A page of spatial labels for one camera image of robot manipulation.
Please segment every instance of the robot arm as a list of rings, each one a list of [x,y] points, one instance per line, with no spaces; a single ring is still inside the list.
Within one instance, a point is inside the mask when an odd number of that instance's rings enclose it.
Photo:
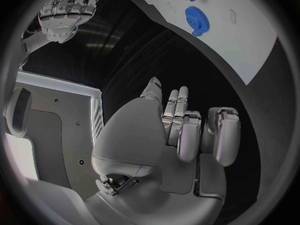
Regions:
[[[41,30],[37,30],[22,40],[23,59],[20,67],[26,64],[33,51],[49,42],[60,44],[74,37],[78,26],[90,20],[96,11],[99,0],[50,0],[38,14]]]

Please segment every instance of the white surface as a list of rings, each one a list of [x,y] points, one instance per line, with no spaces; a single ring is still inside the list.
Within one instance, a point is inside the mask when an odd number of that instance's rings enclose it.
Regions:
[[[16,81],[19,83],[34,85],[42,88],[90,96],[95,99],[101,99],[102,95],[101,91],[94,87],[21,70],[19,70],[17,74]]]
[[[207,16],[210,29],[200,39],[215,50],[247,85],[261,69],[277,33],[251,0],[145,0],[165,20],[188,33],[185,10],[195,6]]]
[[[28,139],[17,138],[7,133],[6,138],[21,174],[26,178],[38,180],[31,142]]]

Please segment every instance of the black backdrop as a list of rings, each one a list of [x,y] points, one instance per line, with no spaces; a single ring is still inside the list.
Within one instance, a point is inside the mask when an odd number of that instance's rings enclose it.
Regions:
[[[215,224],[227,224],[256,201],[259,147],[239,96],[199,50],[151,21],[130,0],[100,0],[95,16],[79,27],[74,38],[33,52],[23,69],[100,88],[104,123],[139,97],[153,76],[162,83],[164,105],[173,89],[187,86],[188,109],[199,111],[203,118],[211,107],[236,108],[240,150],[236,162],[225,169],[226,202]]]

